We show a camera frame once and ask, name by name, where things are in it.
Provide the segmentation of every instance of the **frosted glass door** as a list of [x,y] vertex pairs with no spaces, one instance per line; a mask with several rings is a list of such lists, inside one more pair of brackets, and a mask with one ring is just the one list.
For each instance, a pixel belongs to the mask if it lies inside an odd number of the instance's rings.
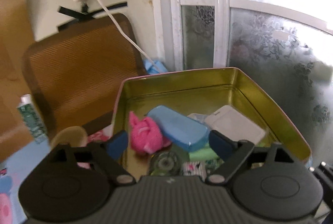
[[184,69],[213,67],[214,7],[181,6]]
[[242,9],[231,9],[230,24],[229,66],[277,102],[310,144],[315,164],[333,162],[333,36]]

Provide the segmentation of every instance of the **chair backrest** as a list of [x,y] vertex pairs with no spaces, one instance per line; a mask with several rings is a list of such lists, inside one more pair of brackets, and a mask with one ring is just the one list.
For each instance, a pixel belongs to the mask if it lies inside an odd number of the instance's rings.
[[[114,17],[135,41],[127,17]],[[121,82],[146,74],[139,52],[108,16],[36,42],[23,56],[22,72],[50,139],[112,111]]]

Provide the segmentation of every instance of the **pink fluffy toy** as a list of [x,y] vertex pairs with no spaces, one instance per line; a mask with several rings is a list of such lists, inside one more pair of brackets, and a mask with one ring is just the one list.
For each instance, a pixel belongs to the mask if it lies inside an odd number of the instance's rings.
[[138,154],[153,154],[171,144],[171,141],[161,134],[158,125],[152,118],[145,117],[140,121],[131,111],[129,113],[129,123],[132,127],[130,144]]

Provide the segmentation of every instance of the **blue plastic case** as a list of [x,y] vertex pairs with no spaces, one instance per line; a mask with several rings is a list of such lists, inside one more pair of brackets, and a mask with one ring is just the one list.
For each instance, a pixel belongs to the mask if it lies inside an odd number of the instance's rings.
[[187,152],[194,152],[208,142],[209,129],[165,106],[157,106],[147,114],[159,126],[162,134]]

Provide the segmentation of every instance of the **white cable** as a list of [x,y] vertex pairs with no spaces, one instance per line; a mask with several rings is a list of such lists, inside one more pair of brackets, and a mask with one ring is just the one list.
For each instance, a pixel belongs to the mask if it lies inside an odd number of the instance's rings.
[[130,37],[128,37],[122,30],[122,28],[120,27],[120,25],[118,24],[118,22],[115,20],[115,18],[113,17],[113,15],[110,13],[110,11],[107,9],[107,7],[103,4],[103,2],[101,0],[97,0],[97,2],[101,5],[101,7],[103,8],[103,10],[108,14],[108,16],[111,18],[112,22],[116,25],[116,28],[119,30],[120,34],[122,36],[124,36],[124,38],[126,40],[128,40],[137,50],[139,50],[140,53],[142,53],[142,55],[144,55],[151,63],[152,65],[156,68],[156,70],[159,73],[162,73],[161,69],[158,68],[158,66],[156,65],[156,63],[154,63],[154,61],[135,43],[131,40]]

